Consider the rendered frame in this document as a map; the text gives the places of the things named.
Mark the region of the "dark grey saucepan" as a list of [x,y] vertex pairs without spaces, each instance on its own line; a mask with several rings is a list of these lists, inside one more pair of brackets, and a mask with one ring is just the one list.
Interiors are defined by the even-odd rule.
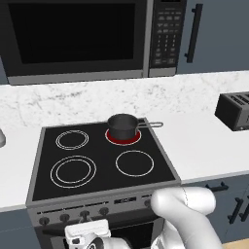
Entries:
[[139,122],[138,119],[130,114],[116,114],[111,116],[107,124],[109,134],[117,140],[128,140],[136,136],[139,128],[162,127],[163,122]]

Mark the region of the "blue-grey drawer front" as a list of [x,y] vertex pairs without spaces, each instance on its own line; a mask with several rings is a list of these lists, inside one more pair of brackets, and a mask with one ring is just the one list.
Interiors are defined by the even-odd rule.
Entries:
[[[227,191],[213,193],[205,187],[208,184],[210,187],[219,186],[222,182],[229,186]],[[192,183],[183,183],[183,187],[201,187],[204,188],[204,194],[199,195],[202,200],[213,200],[214,196],[216,202],[232,202],[236,197],[242,197],[249,185],[249,175],[239,175],[225,178],[218,178],[212,180],[201,180]]]

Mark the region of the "blue-grey wall cupboard door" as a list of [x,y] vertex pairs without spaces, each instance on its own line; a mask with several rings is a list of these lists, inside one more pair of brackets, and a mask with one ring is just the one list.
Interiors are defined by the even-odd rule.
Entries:
[[[188,52],[196,4],[202,15],[194,61]],[[187,0],[178,74],[249,70],[249,0]]]

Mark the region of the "black steel microwave oven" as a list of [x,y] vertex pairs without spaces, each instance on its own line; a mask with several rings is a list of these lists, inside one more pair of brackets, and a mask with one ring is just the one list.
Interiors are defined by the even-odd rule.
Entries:
[[187,0],[0,0],[0,86],[176,74]]

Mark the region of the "blue-grey base cupboard door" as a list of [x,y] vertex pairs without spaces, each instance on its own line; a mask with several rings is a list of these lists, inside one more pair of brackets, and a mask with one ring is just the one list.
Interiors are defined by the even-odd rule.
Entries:
[[[226,242],[232,242],[249,237],[249,216],[247,217],[245,222],[241,222],[239,217],[239,214],[243,212],[246,206],[248,196],[249,194],[245,194],[243,197],[240,197],[243,199],[243,204],[238,212],[238,215],[234,223],[228,224],[228,228],[225,235]],[[235,207],[236,207],[236,201],[234,199],[234,202],[232,203],[232,211],[234,210]]]
[[228,216],[232,213],[233,201],[216,203],[215,211],[208,216],[213,228],[223,243],[227,243],[225,235],[229,224]]

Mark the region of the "black oven door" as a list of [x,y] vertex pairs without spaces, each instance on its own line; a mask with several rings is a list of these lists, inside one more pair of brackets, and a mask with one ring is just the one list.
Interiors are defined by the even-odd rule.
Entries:
[[[157,218],[155,215],[127,219],[109,216],[107,220],[111,235],[125,239],[131,249],[149,249],[163,227],[162,218]],[[36,228],[41,249],[69,249],[64,229],[68,225],[76,224],[77,221],[74,220],[65,224],[59,223]]]

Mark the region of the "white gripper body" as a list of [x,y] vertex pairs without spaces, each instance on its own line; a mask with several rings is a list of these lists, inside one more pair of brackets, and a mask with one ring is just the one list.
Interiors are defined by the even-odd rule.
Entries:
[[84,235],[95,233],[98,236],[110,236],[109,224],[106,219],[79,223],[67,226],[65,229],[65,237],[67,241],[81,238]]

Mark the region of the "blue-grey base cupboard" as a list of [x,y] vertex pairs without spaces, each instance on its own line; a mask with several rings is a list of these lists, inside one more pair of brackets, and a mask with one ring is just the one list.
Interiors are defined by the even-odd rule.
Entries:
[[41,249],[26,209],[0,212],[0,249]]

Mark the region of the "black toaster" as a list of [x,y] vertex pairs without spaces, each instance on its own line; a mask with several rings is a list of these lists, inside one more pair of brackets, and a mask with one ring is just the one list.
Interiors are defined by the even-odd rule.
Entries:
[[249,130],[249,91],[221,93],[215,116],[232,131]]

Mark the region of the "black and steel stove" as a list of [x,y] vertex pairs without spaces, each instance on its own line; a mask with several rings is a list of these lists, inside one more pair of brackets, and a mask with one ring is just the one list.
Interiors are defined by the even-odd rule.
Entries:
[[[144,204],[155,190],[180,184],[150,128],[120,145],[108,138],[105,122],[44,127],[26,207],[34,230],[44,227],[39,223],[42,217],[50,219],[48,225],[62,223],[61,214],[69,214],[68,222],[77,224],[109,216],[143,218],[155,215]],[[102,207],[109,208],[106,216],[99,214]],[[80,216],[84,210],[89,212],[86,221]]]

